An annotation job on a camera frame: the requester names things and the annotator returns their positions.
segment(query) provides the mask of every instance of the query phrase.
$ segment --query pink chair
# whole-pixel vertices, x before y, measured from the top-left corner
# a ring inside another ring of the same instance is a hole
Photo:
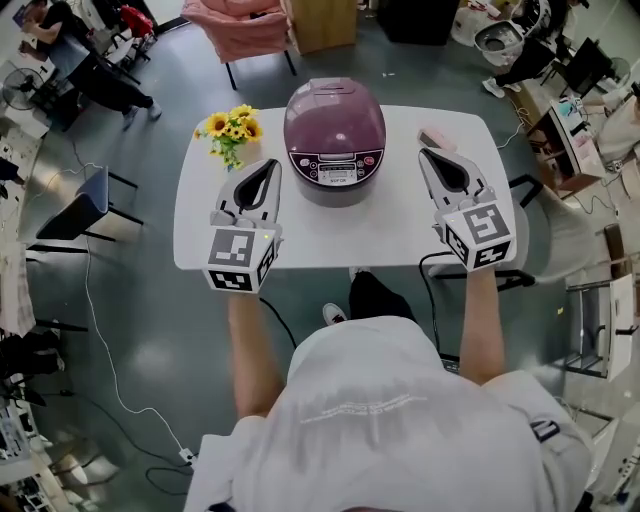
[[[252,14],[262,13],[266,14],[251,19]],[[181,15],[205,31],[227,67],[234,90],[229,62],[246,57],[284,52],[296,75],[287,52],[287,15],[279,0],[185,0]]]

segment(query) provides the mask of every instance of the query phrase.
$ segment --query rice cooker control panel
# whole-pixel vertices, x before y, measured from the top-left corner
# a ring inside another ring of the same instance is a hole
[[[382,161],[384,150],[325,155],[289,153],[296,171],[309,181],[327,187],[355,185],[371,176]]]

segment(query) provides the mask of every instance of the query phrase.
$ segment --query flower bouquet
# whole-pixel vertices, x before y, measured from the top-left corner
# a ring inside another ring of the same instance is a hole
[[[247,142],[259,141],[262,128],[255,119],[258,110],[250,105],[240,105],[230,112],[211,114],[203,130],[196,130],[194,136],[211,137],[210,155],[221,156],[227,171],[241,169],[244,162],[238,158],[236,150]]]

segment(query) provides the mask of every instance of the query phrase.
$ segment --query yellow flower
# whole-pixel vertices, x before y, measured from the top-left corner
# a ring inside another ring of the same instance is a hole
[[[262,137],[262,128],[255,119],[245,119],[242,124],[247,136],[247,140],[260,140]]]
[[[243,117],[251,117],[255,116],[258,113],[258,110],[255,108],[251,108],[251,105],[240,105],[239,107],[235,107],[231,109],[231,117],[241,119]]]
[[[213,137],[222,135],[227,126],[227,121],[229,121],[229,115],[226,112],[216,112],[209,116],[204,125],[204,129]]]
[[[240,140],[242,137],[246,136],[247,132],[244,126],[230,126],[226,131],[226,134],[233,140]]]

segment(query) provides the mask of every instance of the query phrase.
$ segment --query black chair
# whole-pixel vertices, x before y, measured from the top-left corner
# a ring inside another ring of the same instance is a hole
[[[36,238],[38,240],[75,240],[80,235],[87,235],[108,242],[116,242],[115,238],[87,231],[109,212],[143,225],[141,220],[111,206],[109,202],[109,177],[130,187],[138,188],[135,183],[108,172],[107,169],[100,169],[78,189],[70,204],[40,228],[36,233]],[[29,249],[40,252],[86,252],[84,249],[44,245],[32,245]]]
[[[584,98],[605,75],[612,73],[612,66],[611,59],[604,54],[598,44],[587,38],[568,64],[553,61],[551,72],[542,84],[544,85],[557,73],[567,84],[560,96],[564,96],[566,90],[571,88]]]

